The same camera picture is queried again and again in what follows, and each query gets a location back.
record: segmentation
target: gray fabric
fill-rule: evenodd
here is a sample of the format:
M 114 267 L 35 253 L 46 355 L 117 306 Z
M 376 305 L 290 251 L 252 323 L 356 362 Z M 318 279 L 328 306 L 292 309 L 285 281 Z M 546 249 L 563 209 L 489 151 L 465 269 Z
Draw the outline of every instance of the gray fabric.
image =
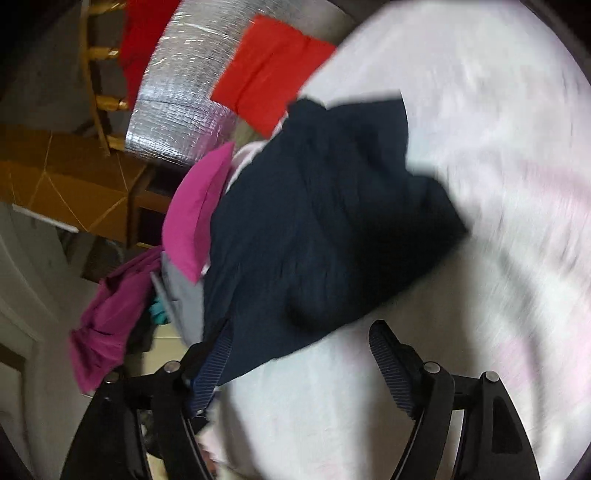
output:
M 175 267 L 166 252 L 162 252 L 162 295 L 164 309 L 168 313 L 170 306 L 170 323 L 178 330 L 186 345 L 199 343 L 203 339 L 203 282 L 191 283 Z
M 160 299 L 160 302 L 162 302 L 162 306 L 164 307 L 168 321 L 178 328 L 177 325 L 179 325 L 179 320 L 176 312 L 174 311 L 172 300 L 170 299 L 168 291 L 162 282 L 162 277 L 159 273 L 150 272 L 150 278 L 152 279 L 152 285 L 156 291 L 156 296 Z

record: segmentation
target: teal fabric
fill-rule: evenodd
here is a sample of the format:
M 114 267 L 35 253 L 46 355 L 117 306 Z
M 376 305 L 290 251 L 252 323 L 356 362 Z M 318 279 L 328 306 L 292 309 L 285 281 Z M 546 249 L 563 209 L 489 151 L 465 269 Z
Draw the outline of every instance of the teal fabric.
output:
M 168 315 L 166 315 L 162 300 L 157 295 L 154 298 L 152 305 L 150 305 L 150 316 L 155 325 L 166 325 L 169 323 Z

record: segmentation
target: silver insulation foil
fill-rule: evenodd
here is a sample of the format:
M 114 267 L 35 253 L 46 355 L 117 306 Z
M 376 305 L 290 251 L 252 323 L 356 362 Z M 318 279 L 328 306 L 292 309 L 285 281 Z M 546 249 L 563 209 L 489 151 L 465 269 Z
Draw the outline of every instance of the silver insulation foil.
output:
M 328 0 L 181 1 L 144 73 L 128 151 L 188 167 L 230 138 L 236 115 L 209 96 L 256 14 L 335 44 L 355 26 Z

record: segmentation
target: wooden chair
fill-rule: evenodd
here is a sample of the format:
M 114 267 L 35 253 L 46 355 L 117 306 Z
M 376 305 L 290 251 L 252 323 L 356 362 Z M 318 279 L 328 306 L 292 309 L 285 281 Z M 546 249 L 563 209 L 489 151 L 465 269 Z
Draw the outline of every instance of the wooden chair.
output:
M 98 15 L 125 10 L 126 2 L 91 3 L 83 0 L 80 19 L 80 64 L 89 95 L 90 111 L 98 133 L 99 141 L 106 155 L 125 151 L 125 136 L 113 133 L 108 113 L 129 110 L 126 98 L 104 95 L 101 91 L 98 62 L 117 60 L 118 47 L 91 44 L 92 22 Z M 166 182 L 167 189 L 158 183 L 167 172 L 147 164 L 146 168 L 129 191 L 127 246 L 149 247 L 158 244 L 161 224 L 168 210 L 171 197 L 180 179 Z
M 89 45 L 89 23 L 93 17 L 124 10 L 126 6 L 126 2 L 90 3 L 90 0 L 82 2 L 80 66 L 89 94 L 90 113 L 106 155 L 111 155 L 112 150 L 123 151 L 125 149 L 125 137 L 113 133 L 107 112 L 129 110 L 129 104 L 125 98 L 103 95 L 102 92 L 97 93 L 97 90 L 100 90 L 100 76 L 95 65 L 96 62 L 116 60 L 120 50 L 117 47 Z

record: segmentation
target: red cloth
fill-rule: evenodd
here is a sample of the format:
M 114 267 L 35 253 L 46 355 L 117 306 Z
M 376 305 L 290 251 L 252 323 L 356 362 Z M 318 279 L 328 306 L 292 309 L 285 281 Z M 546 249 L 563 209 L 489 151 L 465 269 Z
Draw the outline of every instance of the red cloth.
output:
M 328 42 L 257 15 L 211 99 L 269 138 L 301 86 L 334 50 Z
M 127 100 L 133 108 L 150 57 L 180 0 L 129 0 L 119 64 L 127 82 Z

